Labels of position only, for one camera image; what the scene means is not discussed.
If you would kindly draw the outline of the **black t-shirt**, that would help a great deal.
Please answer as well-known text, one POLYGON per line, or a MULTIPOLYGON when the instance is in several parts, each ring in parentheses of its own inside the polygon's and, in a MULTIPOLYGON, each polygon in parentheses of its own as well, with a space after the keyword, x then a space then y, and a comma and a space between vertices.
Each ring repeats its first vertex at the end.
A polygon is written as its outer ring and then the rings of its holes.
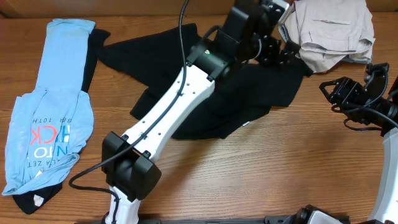
MULTIPOLYGON (((182 68, 182 54, 201 37, 195 24, 158 34, 101 46, 97 57, 147 86, 130 114, 142 119, 170 88, 182 68)), ((198 105, 174 132, 174 139, 226 138, 248 121, 268 114, 273 106, 291 104, 303 77, 312 70, 293 58, 283 67, 241 64, 212 95, 198 105)))

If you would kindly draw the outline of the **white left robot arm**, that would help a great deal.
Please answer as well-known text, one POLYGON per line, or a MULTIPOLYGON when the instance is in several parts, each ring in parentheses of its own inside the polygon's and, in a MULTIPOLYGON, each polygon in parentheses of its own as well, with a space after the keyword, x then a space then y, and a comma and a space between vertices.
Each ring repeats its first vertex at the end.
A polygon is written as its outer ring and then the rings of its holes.
POLYGON ((158 183, 156 161, 167 141, 187 116, 214 91, 216 82, 235 71, 239 63, 257 60, 286 63, 294 45, 283 51, 269 38, 285 23, 293 7, 279 0, 236 1, 222 26, 208 32, 188 55, 170 88, 152 109, 122 135, 109 133, 102 143, 102 171, 111 203, 104 223, 137 223, 138 209, 158 183))

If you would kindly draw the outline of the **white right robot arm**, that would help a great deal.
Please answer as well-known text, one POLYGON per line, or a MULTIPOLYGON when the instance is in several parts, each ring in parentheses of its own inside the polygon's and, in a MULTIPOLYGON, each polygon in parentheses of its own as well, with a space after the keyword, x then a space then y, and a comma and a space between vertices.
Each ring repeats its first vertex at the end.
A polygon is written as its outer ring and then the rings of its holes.
POLYGON ((364 124, 346 126, 354 131, 379 131, 383 137, 384 162, 376 203, 367 223, 397 223, 397 82, 387 98, 389 64, 367 64, 364 85, 348 77, 323 82, 319 89, 331 110, 346 116, 343 121, 364 124))

